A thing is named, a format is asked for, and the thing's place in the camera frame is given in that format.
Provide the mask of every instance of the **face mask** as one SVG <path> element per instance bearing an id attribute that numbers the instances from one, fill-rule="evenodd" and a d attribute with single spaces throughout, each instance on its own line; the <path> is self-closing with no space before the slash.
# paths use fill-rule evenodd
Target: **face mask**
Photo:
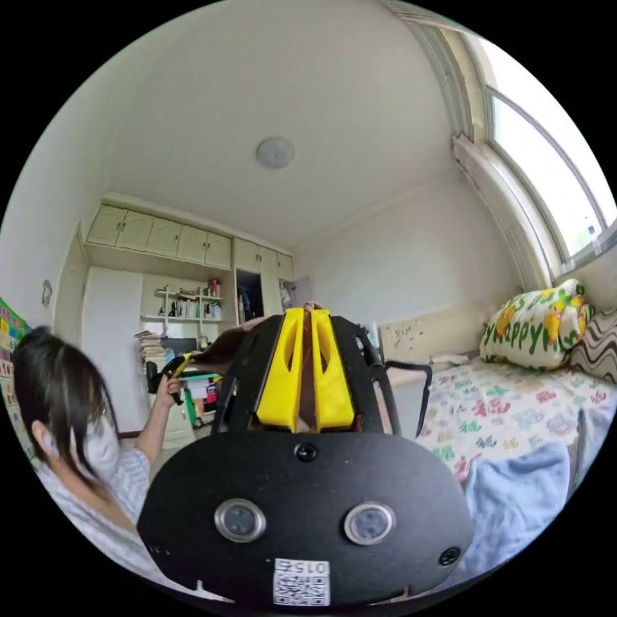
<path id="1" fill-rule="evenodd" d="M 45 444 L 52 454 L 58 456 L 58 449 L 51 435 L 44 437 Z M 71 446 L 75 449 L 75 434 L 71 432 Z M 108 419 L 103 417 L 97 424 L 90 424 L 84 443 L 84 456 L 98 477 L 109 484 L 118 470 L 120 443 L 116 431 Z M 79 471 L 87 478 L 92 474 L 77 463 Z"/>

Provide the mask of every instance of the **ceiling light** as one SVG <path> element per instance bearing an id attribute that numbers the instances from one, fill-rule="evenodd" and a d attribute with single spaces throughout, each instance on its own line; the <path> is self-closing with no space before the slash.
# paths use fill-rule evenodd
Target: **ceiling light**
<path id="1" fill-rule="evenodd" d="M 294 145 L 283 137 L 270 137 L 257 148 L 257 160 L 270 169 L 287 167 L 295 154 Z"/>

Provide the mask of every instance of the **cabinet door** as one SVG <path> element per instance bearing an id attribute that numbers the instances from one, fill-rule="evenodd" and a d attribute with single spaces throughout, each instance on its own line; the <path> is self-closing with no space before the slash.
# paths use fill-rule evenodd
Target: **cabinet door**
<path id="1" fill-rule="evenodd" d="M 188 225 L 182 225 L 180 240 L 178 242 L 178 259 L 185 262 L 203 264 L 206 258 L 206 244 L 208 232 L 203 229 L 195 229 Z"/>
<path id="2" fill-rule="evenodd" d="M 101 206 L 88 234 L 88 242 L 115 246 L 127 211 L 123 208 Z"/>
<path id="3" fill-rule="evenodd" d="M 140 212 L 127 212 L 116 246 L 120 249 L 145 251 L 154 217 Z"/>
<path id="4" fill-rule="evenodd" d="M 262 274 L 270 274 L 278 279 L 276 253 L 264 246 L 259 247 L 259 271 Z"/>
<path id="5" fill-rule="evenodd" d="M 209 231 L 206 247 L 206 265 L 231 270 L 231 240 L 229 238 Z"/>
<path id="6" fill-rule="evenodd" d="M 277 253 L 278 259 L 278 277 L 283 281 L 293 281 L 294 277 L 294 262 L 289 255 Z"/>
<path id="7" fill-rule="evenodd" d="M 146 245 L 147 253 L 176 257 L 180 237 L 180 223 L 171 220 L 154 219 L 150 238 Z"/>
<path id="8" fill-rule="evenodd" d="M 155 396 L 149 395 L 150 408 L 154 404 Z M 167 426 L 165 427 L 165 437 L 163 438 L 163 450 L 172 450 L 183 448 L 195 441 L 195 433 L 191 426 L 191 421 L 188 418 L 186 410 L 186 401 L 182 401 L 182 405 L 174 405 L 169 410 Z"/>
<path id="9" fill-rule="evenodd" d="M 235 267 L 247 272 L 259 272 L 259 250 L 256 244 L 236 238 Z"/>
<path id="10" fill-rule="evenodd" d="M 262 274 L 262 299 L 264 301 L 264 316 L 280 315 L 283 312 L 281 290 L 276 274 Z"/>

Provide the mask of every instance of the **window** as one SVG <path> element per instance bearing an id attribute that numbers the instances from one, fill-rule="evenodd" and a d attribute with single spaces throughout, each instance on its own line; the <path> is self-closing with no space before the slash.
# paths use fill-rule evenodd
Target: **window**
<path id="1" fill-rule="evenodd" d="M 527 69 L 486 40 L 470 44 L 485 74 L 488 140 L 526 185 L 568 261 L 617 219 L 602 169 L 573 120 Z"/>

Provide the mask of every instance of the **woman's hand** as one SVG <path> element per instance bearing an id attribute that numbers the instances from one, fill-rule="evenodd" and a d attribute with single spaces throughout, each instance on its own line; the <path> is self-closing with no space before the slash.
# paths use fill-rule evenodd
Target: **woman's hand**
<path id="1" fill-rule="evenodd" d="M 174 394 L 179 394 L 181 390 L 179 379 L 168 379 L 166 375 L 161 377 L 154 405 L 163 407 L 167 410 L 175 405 Z"/>

